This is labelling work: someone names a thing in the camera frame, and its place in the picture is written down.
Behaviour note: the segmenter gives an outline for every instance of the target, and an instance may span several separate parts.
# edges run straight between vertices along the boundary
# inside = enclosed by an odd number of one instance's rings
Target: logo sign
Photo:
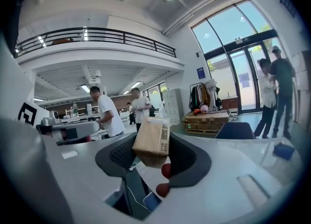
[[[204,73],[203,67],[196,69],[196,71],[198,72],[199,79],[205,78],[205,73]]]
[[[29,123],[31,125],[34,125],[36,114],[37,109],[33,108],[27,103],[24,103],[19,111],[18,120],[23,123]]]

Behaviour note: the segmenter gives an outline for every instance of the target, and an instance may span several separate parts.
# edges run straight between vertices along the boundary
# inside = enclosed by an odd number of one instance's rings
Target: balcony railing
[[[106,28],[79,27],[46,32],[17,44],[15,58],[47,46],[71,42],[109,42],[141,47],[176,57],[175,49],[153,39]]]

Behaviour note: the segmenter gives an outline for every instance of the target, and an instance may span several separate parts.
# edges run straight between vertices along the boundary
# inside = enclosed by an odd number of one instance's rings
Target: blue sign
[[[205,73],[204,73],[203,67],[196,69],[196,71],[198,72],[199,79],[205,78]]]

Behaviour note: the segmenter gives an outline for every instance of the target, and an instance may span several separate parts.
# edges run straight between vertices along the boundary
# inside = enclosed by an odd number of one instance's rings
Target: blue object
[[[279,143],[277,144],[274,149],[273,149],[273,154],[285,159],[285,160],[290,160],[293,153],[295,151],[294,147],[291,147],[286,144]]]
[[[155,208],[162,202],[153,192],[150,192],[142,202],[149,209],[150,212],[155,210]]]
[[[247,122],[227,122],[216,135],[222,139],[255,139],[253,130]]]
[[[203,67],[196,69],[196,71],[198,72],[199,79],[205,78],[205,73],[204,73]]]

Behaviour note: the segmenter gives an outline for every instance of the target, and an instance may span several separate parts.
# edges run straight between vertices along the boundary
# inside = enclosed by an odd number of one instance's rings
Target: bottle
[[[72,109],[73,109],[72,116],[73,117],[78,117],[79,113],[78,113],[78,106],[77,106],[76,102],[73,102]]]

